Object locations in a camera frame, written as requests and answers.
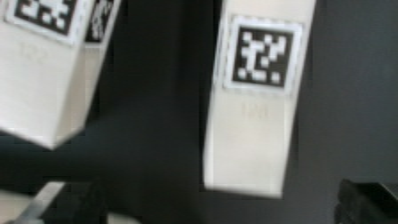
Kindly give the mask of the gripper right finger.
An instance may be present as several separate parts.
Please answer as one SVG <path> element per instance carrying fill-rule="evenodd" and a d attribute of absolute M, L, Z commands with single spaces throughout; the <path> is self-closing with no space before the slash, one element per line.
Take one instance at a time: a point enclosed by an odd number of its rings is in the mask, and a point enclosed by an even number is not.
<path fill-rule="evenodd" d="M 333 224 L 398 224 L 398 183 L 340 180 Z"/>

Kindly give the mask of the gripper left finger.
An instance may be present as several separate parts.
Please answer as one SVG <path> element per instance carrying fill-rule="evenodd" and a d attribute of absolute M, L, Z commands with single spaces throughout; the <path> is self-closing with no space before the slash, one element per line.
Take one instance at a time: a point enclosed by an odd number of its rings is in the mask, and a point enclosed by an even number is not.
<path fill-rule="evenodd" d="M 97 182 L 44 184 L 12 224 L 108 224 L 104 193 Z"/>

